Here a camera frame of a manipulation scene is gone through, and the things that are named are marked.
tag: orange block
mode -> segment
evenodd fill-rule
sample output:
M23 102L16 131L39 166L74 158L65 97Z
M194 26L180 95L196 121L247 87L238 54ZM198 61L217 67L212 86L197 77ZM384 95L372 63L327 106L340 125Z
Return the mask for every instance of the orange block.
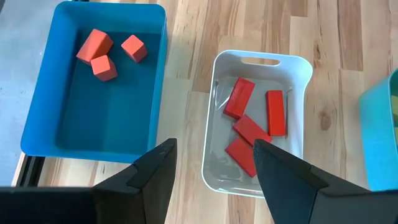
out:
M130 56L137 63L148 54L144 43L135 35L131 35L126 41L124 41L122 48L128 54L128 56Z
M108 81L118 76L114 63L107 55L91 60L91 66L93 67L94 75L102 81Z
M93 29L76 57L90 65L91 60L106 55L113 45L111 38L98 29Z

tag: white bin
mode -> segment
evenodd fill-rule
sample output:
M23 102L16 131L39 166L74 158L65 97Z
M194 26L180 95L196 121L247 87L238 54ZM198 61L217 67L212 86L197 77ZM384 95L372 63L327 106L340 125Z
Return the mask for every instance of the white bin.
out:
M278 60L277 65L244 63L243 58ZM211 78L202 177L209 188L227 194L264 197L257 176L250 178L225 152L238 135L234 120L223 114L238 77L256 84L245 113L267 131L266 91L284 92L287 135L273 136L272 143L303 157L304 92L312 76L312 66L302 57L226 50L215 59Z

